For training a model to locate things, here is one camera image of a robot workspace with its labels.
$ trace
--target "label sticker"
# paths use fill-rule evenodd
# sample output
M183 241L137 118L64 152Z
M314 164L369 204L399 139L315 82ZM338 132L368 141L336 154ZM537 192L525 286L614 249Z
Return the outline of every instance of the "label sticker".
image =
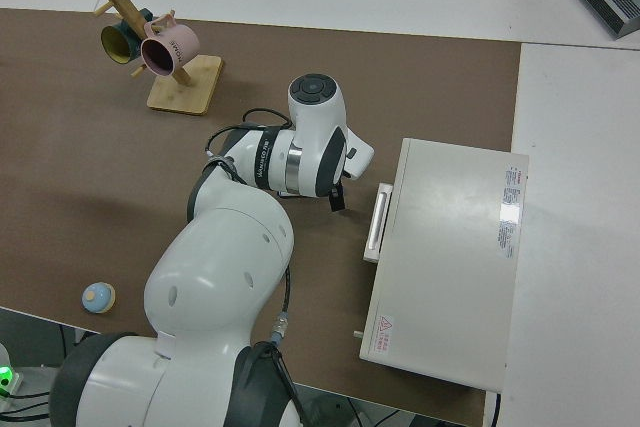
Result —
M376 333L373 339L374 353L383 355L389 353L394 322L393 317L389 317L388 315L381 315L378 317Z
M515 248L518 245L524 181L525 174L522 169L513 165L507 168L504 176L500 225L498 227L498 248L500 254L507 259L515 255Z

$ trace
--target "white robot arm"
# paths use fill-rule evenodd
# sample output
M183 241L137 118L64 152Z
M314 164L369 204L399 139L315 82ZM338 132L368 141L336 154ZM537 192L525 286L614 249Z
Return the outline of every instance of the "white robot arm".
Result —
M157 338L101 335L74 349L51 391L53 427L300 425L277 349L249 347L293 251L287 214L261 189L329 195L343 172L364 171L373 149L347 128L330 77L293 81L289 109L290 124L240 124L210 153L189 223L145 287Z

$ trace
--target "white box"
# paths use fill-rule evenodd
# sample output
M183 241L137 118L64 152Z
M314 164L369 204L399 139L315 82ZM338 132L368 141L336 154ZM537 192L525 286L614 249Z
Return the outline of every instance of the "white box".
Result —
M362 359L502 391L527 167L404 139Z

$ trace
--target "wooden base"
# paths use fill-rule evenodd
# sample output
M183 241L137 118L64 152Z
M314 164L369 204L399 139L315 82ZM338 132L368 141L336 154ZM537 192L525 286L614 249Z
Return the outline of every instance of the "wooden base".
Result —
M212 55L198 55L184 66L191 83L178 84L173 77L157 77L147 105L155 110L182 114L204 115L222 70L222 59Z

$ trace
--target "brown table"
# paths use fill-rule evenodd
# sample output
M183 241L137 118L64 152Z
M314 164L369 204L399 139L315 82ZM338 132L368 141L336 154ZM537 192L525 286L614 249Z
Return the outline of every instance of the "brown table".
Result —
M481 425L484 392L362 361L353 331L364 328L375 275L362 253L377 185L393 181L402 138L509 150L520 44L188 22L202 53L225 61L209 113L191 117L145 106L152 75L134 80L134 66L102 52L100 28L114 22L0 10L0 306L153 335L144 284L185 225L207 137L253 107L286 113L293 78L327 73L376 155L360 180L346 181L347 210L282 202L296 236L289 370L301 384ZM117 291L104 315L80 304L96 281ZM281 299L280 289L255 339L269 334Z

